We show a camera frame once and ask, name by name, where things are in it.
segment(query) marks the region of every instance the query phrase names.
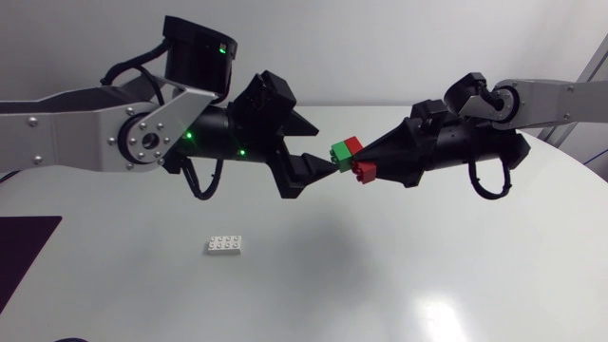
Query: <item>white lego brick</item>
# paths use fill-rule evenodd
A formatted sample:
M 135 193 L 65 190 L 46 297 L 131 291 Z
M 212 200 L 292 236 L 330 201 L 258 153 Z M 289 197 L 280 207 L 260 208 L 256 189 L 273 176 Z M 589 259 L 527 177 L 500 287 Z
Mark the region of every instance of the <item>white lego brick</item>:
M 207 254 L 239 255 L 241 242 L 241 236 L 211 237 L 207 243 Z

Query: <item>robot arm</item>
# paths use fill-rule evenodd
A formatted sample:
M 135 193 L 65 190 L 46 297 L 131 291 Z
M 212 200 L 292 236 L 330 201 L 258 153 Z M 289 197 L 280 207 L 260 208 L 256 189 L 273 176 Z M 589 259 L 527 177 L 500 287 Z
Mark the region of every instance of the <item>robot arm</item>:
M 470 73 L 443 101 L 416 104 L 399 126 L 354 153 L 352 169 L 361 181 L 378 178 L 412 187 L 425 171 L 467 164 L 475 191 L 497 200 L 508 194 L 510 170 L 530 150 L 516 128 L 608 123 L 605 94 L 608 82 L 506 80 L 489 91 L 484 76 Z M 504 186 L 493 194 L 480 185 L 475 164 L 497 158 L 503 164 Z M 359 164 L 371 176 L 362 177 Z
M 285 136 L 318 130 L 293 111 L 295 97 L 271 72 L 256 75 L 228 105 L 213 106 L 229 91 L 237 43 L 219 32 L 166 17 L 165 40 L 152 51 L 111 68 L 101 87 L 60 93 L 35 102 L 0 102 L 0 172 L 64 165 L 102 172 L 183 172 L 195 197 L 215 192 L 224 160 L 265 162 L 282 198 L 296 198 L 337 168 L 303 154 L 293 156 Z M 142 64 L 168 52 L 164 78 Z M 112 81 L 136 68 L 142 75 L 122 86 Z M 173 87 L 167 102 L 161 87 Z M 158 103 L 151 102 L 156 95 Z M 209 190 L 201 192 L 190 157 L 217 159 Z

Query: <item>white wall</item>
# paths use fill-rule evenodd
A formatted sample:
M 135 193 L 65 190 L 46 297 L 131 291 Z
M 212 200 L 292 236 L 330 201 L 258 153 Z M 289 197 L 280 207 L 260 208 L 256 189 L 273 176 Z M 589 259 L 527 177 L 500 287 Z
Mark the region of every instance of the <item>white wall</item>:
M 301 105 L 409 105 L 469 71 L 576 80 L 607 12 L 603 0 L 3 0 L 0 98 L 95 86 L 155 46 L 170 14 L 239 42 L 233 96 L 270 69 Z

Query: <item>green lego brick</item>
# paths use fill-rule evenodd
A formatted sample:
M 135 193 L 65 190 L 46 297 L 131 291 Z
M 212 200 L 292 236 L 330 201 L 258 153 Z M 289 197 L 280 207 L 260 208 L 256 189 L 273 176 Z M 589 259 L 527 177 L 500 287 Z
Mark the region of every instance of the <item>green lego brick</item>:
M 352 154 L 344 142 L 333 144 L 330 154 L 332 155 L 332 162 L 338 164 L 340 172 L 346 172 L 351 169 Z

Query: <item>red lego brick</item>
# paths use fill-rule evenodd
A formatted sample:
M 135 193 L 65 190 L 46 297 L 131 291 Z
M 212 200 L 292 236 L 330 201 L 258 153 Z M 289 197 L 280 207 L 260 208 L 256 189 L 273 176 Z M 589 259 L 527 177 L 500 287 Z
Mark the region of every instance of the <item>red lego brick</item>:
M 376 164 L 370 161 L 355 161 L 352 164 L 352 172 L 357 175 L 357 180 L 364 184 L 376 179 Z
M 351 151 L 351 155 L 353 155 L 353 156 L 355 153 L 357 153 L 363 149 L 363 146 L 361 145 L 361 142 L 359 142 L 357 137 L 348 138 L 344 141 L 344 143 L 349 148 L 349 151 Z

